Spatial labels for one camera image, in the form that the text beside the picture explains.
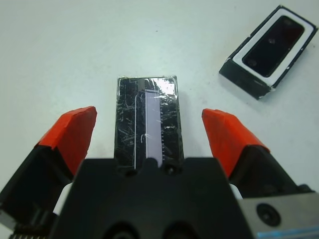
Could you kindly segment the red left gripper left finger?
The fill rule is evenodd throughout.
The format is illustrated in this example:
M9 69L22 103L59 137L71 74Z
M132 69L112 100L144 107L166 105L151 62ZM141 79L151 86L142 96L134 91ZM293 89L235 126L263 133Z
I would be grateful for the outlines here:
M2 224L43 224L87 155L97 111L64 113L35 145L0 193Z

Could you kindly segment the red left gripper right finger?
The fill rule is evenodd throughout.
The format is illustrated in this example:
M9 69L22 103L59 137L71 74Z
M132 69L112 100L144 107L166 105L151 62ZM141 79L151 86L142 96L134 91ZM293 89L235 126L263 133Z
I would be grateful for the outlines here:
M268 147L235 115L204 109L202 120L213 156L243 198L312 192L306 184L297 185Z

